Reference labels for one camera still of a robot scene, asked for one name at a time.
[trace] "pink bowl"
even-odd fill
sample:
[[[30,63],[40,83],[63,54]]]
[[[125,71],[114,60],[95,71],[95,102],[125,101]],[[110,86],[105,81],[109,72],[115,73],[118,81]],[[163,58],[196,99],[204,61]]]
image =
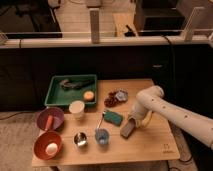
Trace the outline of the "pink bowl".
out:
[[[44,109],[37,118],[37,126],[45,131],[48,116],[53,116],[53,123],[49,130],[56,130],[64,122],[64,111],[58,107],[50,107]]]

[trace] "green plastic tray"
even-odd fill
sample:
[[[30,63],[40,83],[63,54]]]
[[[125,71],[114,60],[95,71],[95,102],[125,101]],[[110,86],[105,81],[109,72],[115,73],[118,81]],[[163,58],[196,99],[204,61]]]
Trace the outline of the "green plastic tray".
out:
[[[79,90],[69,89],[64,90],[61,88],[59,83],[64,80],[69,79],[72,82],[85,81],[88,79],[94,79],[94,83],[83,87]],[[58,107],[68,107],[71,102],[75,100],[83,101],[83,94],[85,91],[91,90],[95,94],[95,98],[92,102],[85,102],[87,107],[92,107],[97,102],[97,76],[96,75],[63,75],[54,76],[51,79],[50,86],[45,99],[45,106],[58,106]]]

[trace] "green sponge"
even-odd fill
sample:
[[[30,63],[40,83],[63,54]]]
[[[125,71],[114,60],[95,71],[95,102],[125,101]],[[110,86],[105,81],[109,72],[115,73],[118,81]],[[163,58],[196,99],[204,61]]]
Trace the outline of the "green sponge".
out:
[[[103,112],[103,116],[104,116],[104,120],[106,122],[110,122],[116,126],[120,126],[121,125],[121,122],[123,120],[123,116],[116,113],[116,112],[112,112],[112,111],[109,111],[109,110],[105,110]]]

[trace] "orange ball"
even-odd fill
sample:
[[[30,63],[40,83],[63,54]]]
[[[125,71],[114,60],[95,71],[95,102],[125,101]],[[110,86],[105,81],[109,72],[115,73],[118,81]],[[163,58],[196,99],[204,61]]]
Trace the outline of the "orange ball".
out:
[[[91,102],[93,101],[95,94],[92,91],[86,91],[84,93],[84,101]]]

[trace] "white cup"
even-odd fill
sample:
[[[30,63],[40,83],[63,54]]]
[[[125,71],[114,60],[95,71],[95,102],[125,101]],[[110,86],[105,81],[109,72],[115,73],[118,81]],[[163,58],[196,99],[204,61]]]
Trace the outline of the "white cup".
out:
[[[73,114],[75,119],[79,120],[84,117],[84,108],[85,103],[83,101],[76,100],[70,104],[69,111]]]

